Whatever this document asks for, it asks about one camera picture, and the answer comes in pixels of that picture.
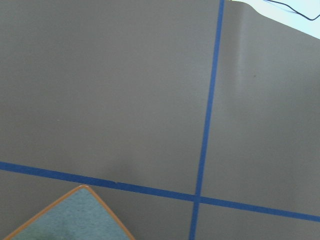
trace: vertical blue line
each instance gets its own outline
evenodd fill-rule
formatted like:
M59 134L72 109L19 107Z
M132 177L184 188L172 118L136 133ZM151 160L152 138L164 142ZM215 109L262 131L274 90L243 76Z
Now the vertical blue line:
M219 47L220 47L220 39L221 39L221 31L222 31L222 20L224 16L224 6L225 6L225 0L220 0L218 19L216 24L209 94L208 94L208 100L206 105L202 146L201 146L200 160L199 160L198 173L197 173L197 179L196 179L195 198L193 202L189 240L194 240L196 237L198 213L199 213L199 206L201 202L201 190L202 190L202 184L203 184L203 178L204 178L208 139L209 139L209 132L210 132L210 122L211 122L212 108L214 103L214 92L215 92L215 83L217 78L218 56L219 56Z

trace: blue tape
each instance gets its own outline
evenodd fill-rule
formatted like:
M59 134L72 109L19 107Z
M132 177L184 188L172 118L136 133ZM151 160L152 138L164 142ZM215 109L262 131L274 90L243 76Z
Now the blue tape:
M201 146L200 160L199 160L199 166L198 166L198 174L196 179L195 199L193 203L192 218L191 218L190 231L189 231L189 240L194 240L196 238L199 205L201 202L201 190L203 185L205 163L206 163L206 156L207 156L207 149L208 149L208 140L209 140L209 133L210 133L211 115L212 115L212 108L214 103L214 93L215 93L215 84L216 84L216 78L217 78L218 56L219 56L220 39L221 39L221 31L222 31L222 20L224 16L224 6L225 6L225 0L220 0L218 19L216 24L216 32L215 32L215 42L214 42L214 50L213 50L209 94L208 94L208 100L206 105L202 146Z
M231 209L239 209L244 211L262 213L262 214L276 215L276 216L287 217L292 219L301 219L301 220L307 220L307 221L313 221L313 222L320 222L320 216L298 213L293 211L285 211L285 210L263 207L263 206L250 205L250 204L239 203L234 201L220 200L220 199L204 197L204 196L201 197L201 203L225 207L225 208L231 208Z
M0 170L10 171L10 172L15 172L20 174L34 175L34 176L45 177L50 179L64 180L64 181L69 181L69 182L74 182L79 184L86 184L91 186L118 189L123 191L134 192L134 193L160 196L160 197L171 198L171 199L179 199L184 201L193 202L195 198L194 195L181 193L181 192L162 190L162 189L157 189L153 187L139 186L134 184L122 183L122 182L114 182L114 181L104 180L100 178L70 174L70 173L65 173L60 171L52 171L52 170L13 164L13 163L8 163L3 161L0 161Z

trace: gray tile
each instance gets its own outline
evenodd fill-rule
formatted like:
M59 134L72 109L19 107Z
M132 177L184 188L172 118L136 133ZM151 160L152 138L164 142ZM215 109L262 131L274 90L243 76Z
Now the gray tile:
M1 1L1 160L193 193L218 1Z
M203 196L320 215L320 41L227 3Z
M0 170L0 239L77 186ZM92 187L137 240L187 239L192 203Z
M202 204L196 240L316 240L319 222Z

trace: black wire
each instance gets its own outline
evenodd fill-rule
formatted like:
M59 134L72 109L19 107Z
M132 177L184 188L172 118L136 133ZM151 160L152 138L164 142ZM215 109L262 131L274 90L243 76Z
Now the black wire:
M314 20L316 20L317 18L320 17L320 14L319 14L319 15L318 15L317 17L315 17L315 18L309 18L309 17L307 17L306 15L303 15L301 12L298 12L297 10L293 9L291 6L289 6L288 4L285 4L285 3L283 3L283 2L273 1L273 0L265 0L265 1L267 1L267 2L272 2L272 3L276 3L276 4L285 5L285 6L287 6L288 8L290 8L291 10L293 10L296 14L299 14L300 16L302 16L302 17L304 17L304 18L306 18L306 19L308 19L308 20L310 20L310 21L314 21Z

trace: orange edge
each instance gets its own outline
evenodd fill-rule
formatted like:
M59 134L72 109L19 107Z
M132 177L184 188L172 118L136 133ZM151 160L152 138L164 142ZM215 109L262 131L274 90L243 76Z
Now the orange edge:
M125 234L128 236L130 240L135 240L134 236L129 232L129 230L125 227L125 225L120 221L120 219L115 215L115 213L108 207L108 205L96 194L93 189L87 185L80 185L76 188L72 189L71 191L67 192L65 195L60 197L58 200L51 203L49 206L44 208L42 211L40 211L37 215L30 218L28 221L26 221L24 224L22 224L20 227L18 227L14 232L6 236L3 240L11 240L14 236L16 236L18 233L20 233L22 230L27 228L30 224L32 224L35 220L40 218L42 215L47 213L49 210L57 206L59 203L61 203L66 198L70 197L72 194L74 194L76 191L80 189L87 189L94 197L95 199L104 207L104 209L111 215L111 217L115 220L115 222L122 228L122 230L125 232Z

